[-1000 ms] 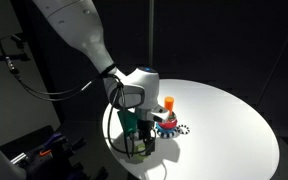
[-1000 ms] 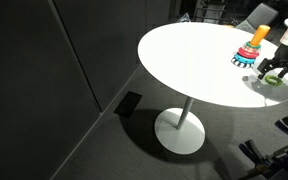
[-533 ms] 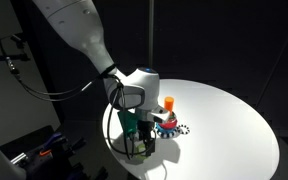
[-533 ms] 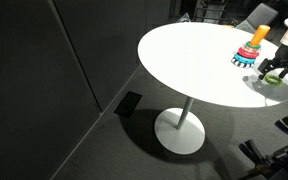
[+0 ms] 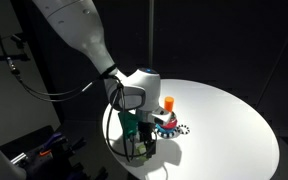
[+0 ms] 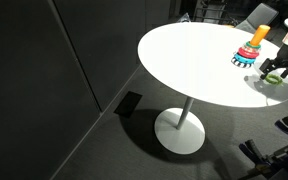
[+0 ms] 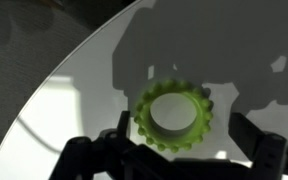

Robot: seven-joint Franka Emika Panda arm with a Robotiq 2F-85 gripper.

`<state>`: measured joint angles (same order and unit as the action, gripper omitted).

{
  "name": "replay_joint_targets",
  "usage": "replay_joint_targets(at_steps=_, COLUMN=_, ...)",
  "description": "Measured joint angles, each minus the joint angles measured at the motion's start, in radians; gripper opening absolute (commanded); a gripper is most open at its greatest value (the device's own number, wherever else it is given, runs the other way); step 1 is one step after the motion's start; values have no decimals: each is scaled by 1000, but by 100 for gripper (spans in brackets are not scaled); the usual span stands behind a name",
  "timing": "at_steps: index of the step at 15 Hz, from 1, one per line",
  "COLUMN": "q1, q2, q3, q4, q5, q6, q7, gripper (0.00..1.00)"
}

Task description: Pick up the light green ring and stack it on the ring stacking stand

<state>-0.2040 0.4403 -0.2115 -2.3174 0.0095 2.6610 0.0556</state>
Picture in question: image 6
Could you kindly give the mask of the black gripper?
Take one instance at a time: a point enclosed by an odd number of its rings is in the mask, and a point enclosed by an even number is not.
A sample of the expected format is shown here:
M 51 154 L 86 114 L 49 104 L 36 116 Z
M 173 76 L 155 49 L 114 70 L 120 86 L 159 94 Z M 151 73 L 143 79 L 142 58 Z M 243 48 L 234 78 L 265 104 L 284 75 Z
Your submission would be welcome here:
M 288 45 L 283 44 L 277 56 L 274 59 L 266 59 L 259 70 L 262 72 L 260 75 L 261 79 L 265 79 L 269 72 L 277 68 L 286 68 L 285 71 L 280 75 L 281 78 L 286 78 L 288 76 Z

